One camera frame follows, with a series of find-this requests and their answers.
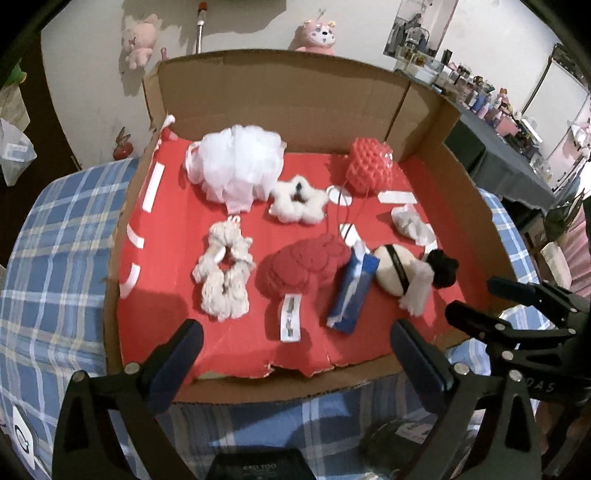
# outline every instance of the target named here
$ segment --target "blue plaid tablecloth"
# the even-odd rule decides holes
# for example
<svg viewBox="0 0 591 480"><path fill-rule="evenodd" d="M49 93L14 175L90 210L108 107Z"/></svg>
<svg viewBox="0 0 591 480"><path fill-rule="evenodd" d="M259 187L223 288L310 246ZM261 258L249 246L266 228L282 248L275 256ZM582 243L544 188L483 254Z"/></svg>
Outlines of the blue plaid tablecloth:
<svg viewBox="0 0 591 480"><path fill-rule="evenodd" d="M0 419L11 432L20 405L39 437L38 457L51 468L61 401L76 370L105 373L102 306L112 231L137 160L110 163L57 180L36 201L8 264L0 297ZM524 244L500 201L481 191L520 281L537 281ZM515 327L541 329L533 308L503 317ZM483 344L470 340L448 352L453 362L489 371ZM205 478L219 452L242 446L294 447L319 479L371 479L357 455L366 430L396 417L434 418L404 374L354 390L284 403L213 406L175 404L158 418L190 468ZM146 478L129 439L124 452ZM33 475L44 479L42 469Z"/></svg>

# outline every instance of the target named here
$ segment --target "black clamp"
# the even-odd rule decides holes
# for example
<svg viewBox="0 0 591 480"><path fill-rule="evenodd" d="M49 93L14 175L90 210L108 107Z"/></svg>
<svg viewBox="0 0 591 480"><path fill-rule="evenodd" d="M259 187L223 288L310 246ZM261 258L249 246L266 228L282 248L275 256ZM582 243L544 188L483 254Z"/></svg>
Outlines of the black clamp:
<svg viewBox="0 0 591 480"><path fill-rule="evenodd" d="M537 429L522 375L476 375L465 364L450 365L409 321L392 327L392 350L425 409L439 415L414 462L399 478L443 480L475 410L485 409L460 480L539 480Z"/></svg>
<svg viewBox="0 0 591 480"><path fill-rule="evenodd" d="M52 478L136 479L109 417L118 410L152 480L195 480L154 415L168 409L202 347L201 324L186 320L143 365L128 364L108 377L75 372L60 410Z"/></svg>
<svg viewBox="0 0 591 480"><path fill-rule="evenodd" d="M591 359L587 320L589 305L571 292L548 284L520 284L491 278L489 291L536 307L556 329L518 330L505 320L462 302L446 307L450 325L487 345L493 375L518 370L532 398L582 405L591 397Z"/></svg>

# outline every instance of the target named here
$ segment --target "red figurine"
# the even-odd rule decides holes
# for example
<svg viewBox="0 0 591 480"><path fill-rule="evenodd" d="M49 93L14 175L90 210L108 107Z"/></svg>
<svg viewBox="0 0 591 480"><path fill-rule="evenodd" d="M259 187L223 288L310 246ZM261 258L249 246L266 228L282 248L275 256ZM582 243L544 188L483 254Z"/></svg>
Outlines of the red figurine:
<svg viewBox="0 0 591 480"><path fill-rule="evenodd" d="M134 152L134 146L129 141L131 135L125 135L125 127L121 129L119 135L115 139L115 143L117 146L113 150L113 159L114 160L124 160L131 156Z"/></svg>

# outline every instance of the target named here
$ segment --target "white ring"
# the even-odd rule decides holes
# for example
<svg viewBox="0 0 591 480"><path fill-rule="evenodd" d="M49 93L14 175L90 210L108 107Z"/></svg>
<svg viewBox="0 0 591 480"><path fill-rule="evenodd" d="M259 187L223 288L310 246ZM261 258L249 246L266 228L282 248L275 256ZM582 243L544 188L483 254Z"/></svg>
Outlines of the white ring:
<svg viewBox="0 0 591 480"><path fill-rule="evenodd" d="M353 197L345 187L337 187L331 185L326 189L326 193L329 196L329 200L335 205L339 205L339 194L340 194L340 205L343 207L351 206L353 203Z"/></svg>

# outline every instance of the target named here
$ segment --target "red plush toy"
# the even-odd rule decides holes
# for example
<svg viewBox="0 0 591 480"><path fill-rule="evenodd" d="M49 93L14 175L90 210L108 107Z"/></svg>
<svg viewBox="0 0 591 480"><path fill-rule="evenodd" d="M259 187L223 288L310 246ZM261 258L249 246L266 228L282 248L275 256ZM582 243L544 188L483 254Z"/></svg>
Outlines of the red plush toy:
<svg viewBox="0 0 591 480"><path fill-rule="evenodd" d="M356 138L349 153L347 182L358 194L392 188L392 149L375 138Z"/></svg>
<svg viewBox="0 0 591 480"><path fill-rule="evenodd" d="M350 256L351 249L330 233L300 240L273 254L267 287L279 297L308 294L330 284Z"/></svg>

